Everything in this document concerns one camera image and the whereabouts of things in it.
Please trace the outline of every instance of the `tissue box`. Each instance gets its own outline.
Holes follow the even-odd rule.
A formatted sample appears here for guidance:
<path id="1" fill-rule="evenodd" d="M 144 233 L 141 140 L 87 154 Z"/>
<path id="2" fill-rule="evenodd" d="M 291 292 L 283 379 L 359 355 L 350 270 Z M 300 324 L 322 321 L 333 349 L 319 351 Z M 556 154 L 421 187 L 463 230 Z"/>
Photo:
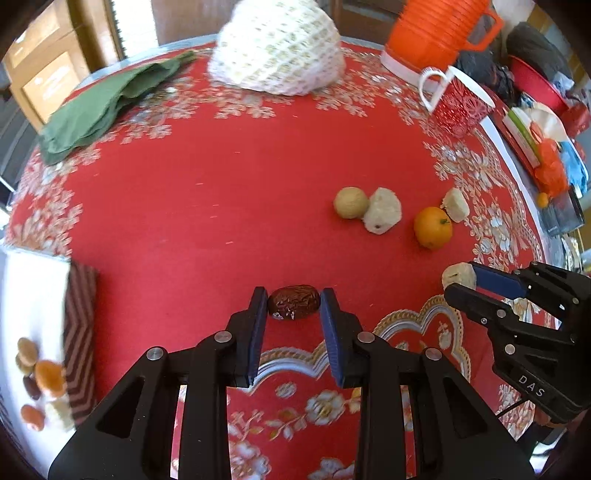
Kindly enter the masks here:
<path id="1" fill-rule="evenodd" d="M 515 141 L 523 150 L 532 168 L 540 166 L 540 161 L 535 152 L 537 149 L 535 140 L 530 134 L 527 120 L 523 119 L 518 109 L 512 108 L 503 119 L 503 124 L 507 127 L 509 133 L 515 138 Z"/>

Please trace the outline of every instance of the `red tablecloth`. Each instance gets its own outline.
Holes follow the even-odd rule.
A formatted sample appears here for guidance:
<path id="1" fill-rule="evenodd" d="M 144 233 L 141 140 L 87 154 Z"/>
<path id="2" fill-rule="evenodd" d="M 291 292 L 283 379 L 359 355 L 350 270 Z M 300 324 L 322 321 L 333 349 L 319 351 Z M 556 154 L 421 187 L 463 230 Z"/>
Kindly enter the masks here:
<path id="1" fill-rule="evenodd" d="M 399 348 L 440 348 L 493 410 L 517 398 L 491 371 L 486 330 L 445 304 L 440 281 L 462 261 L 543 261 L 514 179 L 481 129 L 445 136 L 376 51 L 343 51 L 340 82 L 283 98 L 210 83 L 201 48 L 96 144 L 55 167 L 33 156 L 8 242 L 99 270 L 99 398 L 150 346 L 188 348 L 223 329 L 255 286 L 301 283 L 334 287 L 344 310 Z M 348 185 L 392 189 L 402 221 L 376 236 L 341 220 L 332 199 Z M 413 218 L 453 186 L 470 217 L 444 248 L 422 249 Z M 529 302 L 515 308 L 544 322 Z M 318 317 L 269 319 L 263 351 L 254 388 L 228 391 L 234 478 L 350 478 L 359 391 L 335 387 Z M 525 404 L 503 421 L 517 436 L 531 418 Z"/>

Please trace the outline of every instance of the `red bowl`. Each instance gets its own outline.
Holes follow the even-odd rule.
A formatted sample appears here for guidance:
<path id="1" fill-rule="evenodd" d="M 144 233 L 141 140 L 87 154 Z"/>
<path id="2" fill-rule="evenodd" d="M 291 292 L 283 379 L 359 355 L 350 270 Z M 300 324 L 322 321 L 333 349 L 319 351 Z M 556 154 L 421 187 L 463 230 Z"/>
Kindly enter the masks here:
<path id="1" fill-rule="evenodd" d="M 527 93 L 536 102 L 543 103 L 558 116 L 569 109 L 568 103 L 564 101 L 554 85 L 523 60 L 513 55 L 509 55 L 509 58 L 511 59 L 511 73 L 515 76 L 515 86 L 519 90 Z"/>

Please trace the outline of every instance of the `red patterned mug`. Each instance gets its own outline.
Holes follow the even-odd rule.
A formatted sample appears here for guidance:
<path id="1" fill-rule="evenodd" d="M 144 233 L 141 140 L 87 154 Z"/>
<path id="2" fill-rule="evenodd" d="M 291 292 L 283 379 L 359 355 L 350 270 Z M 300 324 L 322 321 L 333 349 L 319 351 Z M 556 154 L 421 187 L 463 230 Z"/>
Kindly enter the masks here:
<path id="1" fill-rule="evenodd" d="M 429 102 L 423 90 L 431 76 L 443 80 Z M 449 67 L 446 73 L 432 67 L 424 69 L 418 81 L 418 94 L 439 127 L 458 138 L 472 131 L 495 108 L 484 89 L 455 67 Z"/>

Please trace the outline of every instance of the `orange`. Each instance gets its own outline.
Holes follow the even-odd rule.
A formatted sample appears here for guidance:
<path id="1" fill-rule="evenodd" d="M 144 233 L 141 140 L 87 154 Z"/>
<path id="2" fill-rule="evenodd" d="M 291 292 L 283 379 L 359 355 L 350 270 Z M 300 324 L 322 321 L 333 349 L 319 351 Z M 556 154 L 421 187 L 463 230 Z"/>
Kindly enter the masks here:
<path id="1" fill-rule="evenodd" d="M 436 250 L 452 238 L 452 221 L 437 207 L 427 207 L 414 218 L 414 235 L 425 248 Z"/>
<path id="2" fill-rule="evenodd" d="M 540 209 L 546 208 L 550 204 L 550 197 L 547 193 L 540 193 L 536 198 L 535 202 L 538 204 Z"/>
<path id="3" fill-rule="evenodd" d="M 35 365 L 35 380 L 43 391 L 55 398 L 66 393 L 66 381 L 64 380 L 63 367 L 50 360 L 40 360 Z"/>

